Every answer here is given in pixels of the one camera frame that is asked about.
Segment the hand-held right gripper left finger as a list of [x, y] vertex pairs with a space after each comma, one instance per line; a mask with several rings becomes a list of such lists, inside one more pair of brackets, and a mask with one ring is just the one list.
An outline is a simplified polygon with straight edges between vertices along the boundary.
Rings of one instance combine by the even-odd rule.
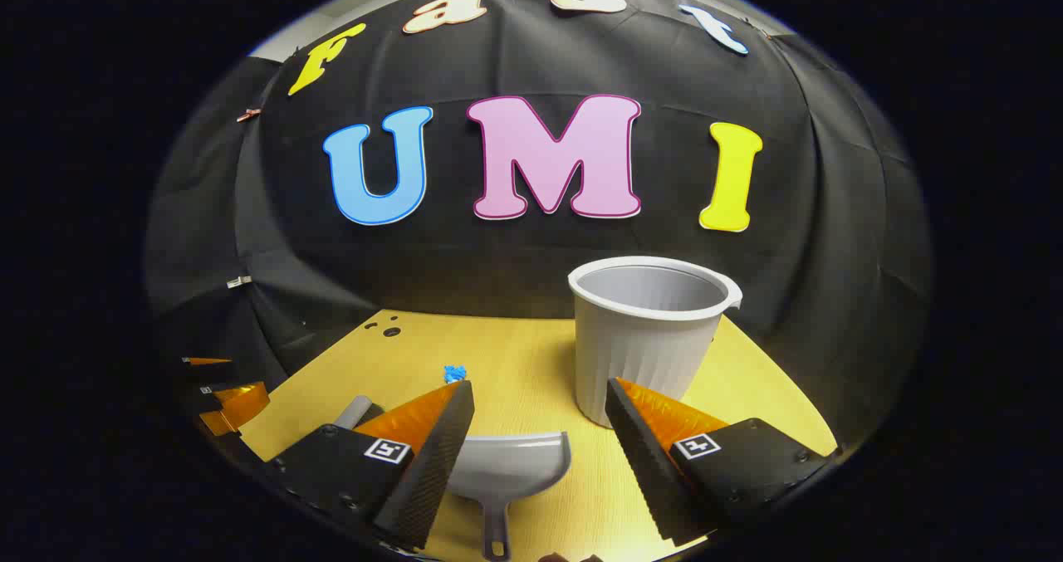
[[475, 411], [445, 384], [354, 427], [323, 423], [268, 460], [268, 477], [313, 516], [360, 540], [421, 550]]

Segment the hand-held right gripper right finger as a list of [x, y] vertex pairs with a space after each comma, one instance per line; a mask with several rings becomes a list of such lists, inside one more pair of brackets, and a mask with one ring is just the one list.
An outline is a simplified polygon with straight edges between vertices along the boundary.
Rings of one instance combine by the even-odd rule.
[[606, 384], [605, 411], [649, 516], [675, 545], [761, 523], [836, 459], [763, 419], [726, 423], [623, 378]]

